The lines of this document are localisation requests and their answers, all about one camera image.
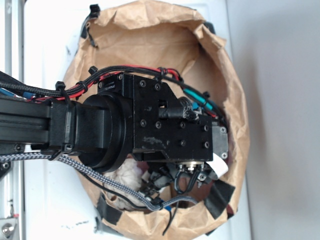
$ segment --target black cable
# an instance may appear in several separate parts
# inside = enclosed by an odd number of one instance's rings
[[[114,194],[120,198],[122,198],[123,200],[127,201],[132,207],[134,207],[135,209],[139,209],[139,210],[145,210],[147,209],[145,206],[137,206],[135,205],[130,199],[128,199],[126,196],[123,196],[122,194],[118,193],[118,192],[115,192],[115,191],[112,191],[106,187],[104,187],[103,185],[100,185],[99,183],[97,183],[96,181],[94,181],[93,179],[91,179],[88,175],[82,173],[79,171],[79,173],[84,176],[88,181],[90,181],[93,185],[97,186],[98,188],[108,192],[108,193],[111,193],[111,194]]]
[[[186,189],[184,191],[182,191],[180,189],[180,186],[179,186],[179,180],[180,180],[180,177],[181,177],[182,174],[183,174],[182,171],[178,171],[176,173],[176,176],[175,176],[175,179],[174,179],[174,190],[176,190],[176,192],[178,194],[186,194],[186,193],[189,193],[192,190],[192,188],[194,187],[194,185],[195,185],[195,183],[196,183],[196,181],[198,179],[200,171],[195,171],[192,174],[192,176],[190,178],[190,181],[189,181],[189,183],[188,183],[188,185],[187,185],[187,187],[186,187]]]
[[[122,66],[122,65],[108,66],[108,67],[102,68],[102,69],[96,71],[91,76],[89,76],[86,80],[82,81],[81,84],[76,84],[76,86],[74,88],[66,90],[66,93],[69,96],[71,96],[71,95],[74,95],[82,90],[86,91],[87,90],[86,86],[88,86],[92,82],[94,84],[98,83],[100,81],[101,76],[108,74],[108,73],[111,73],[111,72],[139,73],[139,74],[146,74],[146,75],[155,76],[157,78],[163,78],[164,80],[167,80],[169,82],[172,82],[172,83],[179,85],[183,89],[191,90],[192,92],[194,92],[195,94],[197,94],[198,96],[203,98],[205,100],[205,102],[209,101],[209,99],[206,96],[204,96],[201,92],[199,92],[198,90],[194,89],[193,87],[185,84],[183,82],[183,79],[180,77],[180,75],[179,75],[180,80],[176,80],[176,79],[169,77],[167,75],[163,75],[163,72],[158,72],[156,70],[146,69],[146,68],[142,68],[142,67]],[[54,97],[54,98],[63,97],[62,93],[57,90],[48,90],[48,89],[43,89],[43,88],[38,88],[38,87],[33,87],[33,86],[28,86],[28,85],[11,84],[11,83],[3,82],[3,81],[0,81],[0,88],[14,90],[14,91],[23,91],[23,92],[34,93],[34,94],[40,94],[40,95]],[[206,107],[205,105],[203,106],[203,108],[207,111],[210,111],[210,109],[208,107]],[[216,112],[218,114],[218,117],[222,120],[222,123],[224,124],[224,126],[227,127],[227,123],[224,119],[224,116],[220,113],[219,109],[217,109]]]
[[[164,236],[166,234],[166,232],[168,231],[172,221],[174,220],[174,218],[176,216],[176,213],[178,211],[178,207],[179,207],[179,202],[177,202],[176,205],[175,205],[175,210],[174,210],[173,216],[172,216],[171,211],[170,211],[170,219],[169,219],[168,225],[166,226],[166,228],[164,229],[164,231],[162,233],[162,236]]]

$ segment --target hex socket screw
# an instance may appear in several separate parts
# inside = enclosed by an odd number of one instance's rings
[[[184,129],[186,127],[186,123],[184,121],[180,122],[180,128]]]
[[[160,91],[160,90],[161,90],[160,84],[159,84],[159,83],[156,83],[156,84],[154,85],[153,89],[156,90],[156,91]]]
[[[161,126],[162,126],[161,122],[157,121],[157,122],[155,123],[155,127],[156,127],[157,129],[160,129]]]
[[[186,144],[187,144],[187,143],[186,143],[186,140],[181,140],[181,141],[180,141],[180,146],[184,147]]]
[[[2,163],[2,167],[3,167],[3,169],[8,169],[9,168],[9,163],[7,163],[7,162]]]
[[[14,151],[15,151],[16,153],[20,153],[20,152],[22,151],[21,145],[20,145],[20,144],[14,145]]]
[[[203,147],[204,147],[205,149],[208,149],[208,148],[210,147],[209,142],[206,141],[206,142],[203,144]]]
[[[144,119],[142,119],[141,121],[140,121],[140,126],[141,127],[145,127],[145,126],[147,126],[147,121],[146,120],[144,120]]]
[[[208,131],[209,131],[208,125],[204,125],[204,126],[202,127],[202,130],[205,131],[205,132],[208,132]]]
[[[139,82],[139,87],[140,87],[140,88],[145,88],[146,86],[147,86],[147,83],[146,83],[145,80],[141,80],[141,81]]]

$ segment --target red wire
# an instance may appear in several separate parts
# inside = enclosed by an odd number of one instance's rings
[[[162,70],[159,69],[159,68],[148,67],[148,66],[140,66],[140,65],[134,65],[134,64],[125,64],[125,65],[122,65],[122,66],[132,67],[132,68],[140,68],[140,69],[147,69],[147,70],[155,71],[155,72],[158,72],[158,73],[161,73],[161,71],[162,71]],[[179,74],[178,74],[177,70],[175,70],[175,69],[173,69],[173,68],[168,68],[168,69],[166,69],[166,71],[167,71],[168,74],[171,74],[176,80],[178,80],[178,81],[180,80]],[[101,76],[99,77],[99,81],[103,81],[104,79],[106,79],[106,78],[108,78],[108,77],[110,77],[110,76],[112,76],[112,75],[119,74],[119,73],[120,73],[120,71],[115,71],[115,72],[112,72],[112,73],[108,72],[108,73],[106,73],[106,74],[104,74],[104,75],[101,75]],[[90,88],[92,85],[93,85],[93,82],[90,83],[87,87]],[[69,90],[74,89],[76,86],[77,86],[77,85],[74,85],[73,87],[69,88]],[[83,90],[81,90],[81,91],[79,91],[79,92],[77,92],[77,93],[75,93],[75,94],[73,94],[73,95],[70,95],[69,97],[70,97],[71,99],[77,98],[77,97],[80,97],[84,92],[85,92],[85,90],[83,89]],[[34,99],[34,101],[43,102],[43,101],[45,101],[45,100],[47,100],[47,99],[52,99],[52,98],[54,98],[54,97],[52,97],[52,96],[46,96],[46,97],[40,97],[40,98]],[[63,101],[63,100],[65,100],[64,97],[57,97],[56,99],[57,99],[58,101]]]

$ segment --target brown paper bag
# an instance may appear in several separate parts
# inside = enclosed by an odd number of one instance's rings
[[[246,99],[224,49],[226,41],[209,31],[196,10],[160,1],[140,0],[99,14],[91,9],[90,15],[64,78],[67,87],[89,77],[91,66],[175,68],[187,84],[210,93],[224,109],[229,124],[229,171],[212,184],[204,200],[179,208],[164,236],[167,210],[117,210],[106,193],[82,178],[103,224],[136,240],[189,240],[216,229],[237,212],[250,145]],[[179,87],[169,85],[177,97],[183,96]],[[79,101],[96,93],[93,86]]]

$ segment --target braided cable sleeve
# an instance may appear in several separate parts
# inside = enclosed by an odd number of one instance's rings
[[[52,157],[51,155],[44,155],[40,152],[8,154],[8,155],[0,155],[0,163],[31,160],[31,159],[50,159],[51,157]],[[65,164],[68,164],[68,165],[74,167],[75,169],[77,169],[78,171],[80,171],[81,173],[89,175],[104,184],[107,184],[111,187],[114,187],[118,190],[121,190],[121,191],[135,197],[136,199],[141,201],[151,211],[161,210],[162,208],[165,208],[165,207],[167,207],[171,204],[174,204],[176,202],[179,202],[179,201],[188,201],[188,202],[192,202],[194,204],[197,204],[197,201],[190,196],[177,196],[177,197],[170,199],[169,201],[163,202],[161,205],[153,205],[147,198],[145,198],[139,192],[133,190],[132,188],[130,188],[126,185],[123,185],[122,183],[119,183],[113,179],[110,179],[106,176],[101,175],[100,173],[92,170],[90,167],[87,167],[87,166],[83,165],[82,163],[71,159],[70,157],[62,155],[58,159],[58,161],[63,162]]]

